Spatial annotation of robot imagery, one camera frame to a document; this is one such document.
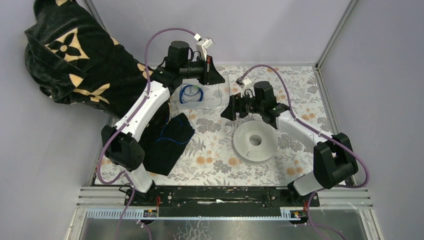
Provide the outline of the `white perforated spool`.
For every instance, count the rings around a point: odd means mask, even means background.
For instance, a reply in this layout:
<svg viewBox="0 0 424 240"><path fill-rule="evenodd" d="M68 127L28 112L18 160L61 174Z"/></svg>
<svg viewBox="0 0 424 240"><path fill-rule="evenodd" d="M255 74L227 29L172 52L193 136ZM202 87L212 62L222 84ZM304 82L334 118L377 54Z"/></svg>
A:
<svg viewBox="0 0 424 240"><path fill-rule="evenodd" d="M278 151L276 130L262 121L244 122L234 131L232 149L247 165L265 164Z"/></svg>

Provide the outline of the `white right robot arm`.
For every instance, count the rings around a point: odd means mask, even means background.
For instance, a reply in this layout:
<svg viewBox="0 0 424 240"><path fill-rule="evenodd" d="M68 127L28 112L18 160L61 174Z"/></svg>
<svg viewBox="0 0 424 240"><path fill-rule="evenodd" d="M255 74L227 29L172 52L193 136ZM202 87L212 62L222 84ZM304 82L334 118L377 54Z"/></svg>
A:
<svg viewBox="0 0 424 240"><path fill-rule="evenodd" d="M331 189L358 172L358 159L354 155L349 137L344 133L318 131L302 122L290 106L277 101L269 82L254 83L253 94L231 95L228 106L220 116L235 121L248 114L260 115L266 124L295 137L312 150L312 171L287 186L289 190L286 198L291 205L299 206L307 199L308 194Z"/></svg>

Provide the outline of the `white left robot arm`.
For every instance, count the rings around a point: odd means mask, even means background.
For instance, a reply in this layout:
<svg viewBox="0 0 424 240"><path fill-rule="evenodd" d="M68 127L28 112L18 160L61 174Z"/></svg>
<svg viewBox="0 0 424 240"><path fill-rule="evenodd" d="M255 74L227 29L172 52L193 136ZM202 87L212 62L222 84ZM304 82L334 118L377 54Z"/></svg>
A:
<svg viewBox="0 0 424 240"><path fill-rule="evenodd" d="M144 206L152 204L155 192L151 189L153 180L147 173L143 160L145 151L139 145L143 131L154 114L177 90L185 79L196 79L203 86L225 83L216 70L212 56L207 51L214 41L202 38L196 43L198 57L193 60L190 45L184 41L173 41L164 66L158 66L140 97L114 125L106 125L101 131L102 157L107 157L119 166L126 175L130 186L137 191L136 199Z"/></svg>

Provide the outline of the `black folded cloth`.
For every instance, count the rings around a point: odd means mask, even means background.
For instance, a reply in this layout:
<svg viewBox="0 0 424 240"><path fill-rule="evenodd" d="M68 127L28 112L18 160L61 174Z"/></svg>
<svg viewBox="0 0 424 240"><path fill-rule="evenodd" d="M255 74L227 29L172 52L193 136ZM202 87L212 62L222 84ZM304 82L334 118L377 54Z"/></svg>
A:
<svg viewBox="0 0 424 240"><path fill-rule="evenodd" d="M138 142L145 152L146 171L168 176L194 134L184 113L167 118L160 126L146 128Z"/></svg>

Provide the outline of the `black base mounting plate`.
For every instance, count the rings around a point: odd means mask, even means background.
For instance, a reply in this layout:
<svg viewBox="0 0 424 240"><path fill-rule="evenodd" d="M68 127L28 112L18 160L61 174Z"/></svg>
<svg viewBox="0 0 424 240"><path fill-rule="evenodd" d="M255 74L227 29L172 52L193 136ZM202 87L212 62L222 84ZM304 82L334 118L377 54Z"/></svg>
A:
<svg viewBox="0 0 424 240"><path fill-rule="evenodd" d="M282 217L282 210L319 207L317 196L295 196L286 187L153 185L148 192L125 191L125 204L153 207L159 217Z"/></svg>

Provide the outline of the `black patterned plush blanket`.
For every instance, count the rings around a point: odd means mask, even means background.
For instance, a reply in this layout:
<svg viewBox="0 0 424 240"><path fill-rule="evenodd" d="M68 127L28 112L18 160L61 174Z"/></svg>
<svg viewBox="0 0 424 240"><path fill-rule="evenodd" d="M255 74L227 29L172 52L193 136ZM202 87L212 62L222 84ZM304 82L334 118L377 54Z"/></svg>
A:
<svg viewBox="0 0 424 240"><path fill-rule="evenodd" d="M135 104L153 70L74 0L36 0L24 62L55 103L84 104L117 119Z"/></svg>

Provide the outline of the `aluminium frame rails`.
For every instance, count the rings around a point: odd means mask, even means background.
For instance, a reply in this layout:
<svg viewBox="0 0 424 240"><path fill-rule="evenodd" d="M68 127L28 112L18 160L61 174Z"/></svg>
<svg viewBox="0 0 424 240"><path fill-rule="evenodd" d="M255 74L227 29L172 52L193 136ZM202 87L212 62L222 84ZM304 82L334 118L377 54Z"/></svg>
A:
<svg viewBox="0 0 424 240"><path fill-rule="evenodd" d="M365 188L334 188L289 200L285 187L158 186L149 197L128 187L83 186L65 235L79 240L87 218L186 221L293 221L311 219L307 211L352 211L369 240L383 238Z"/></svg>

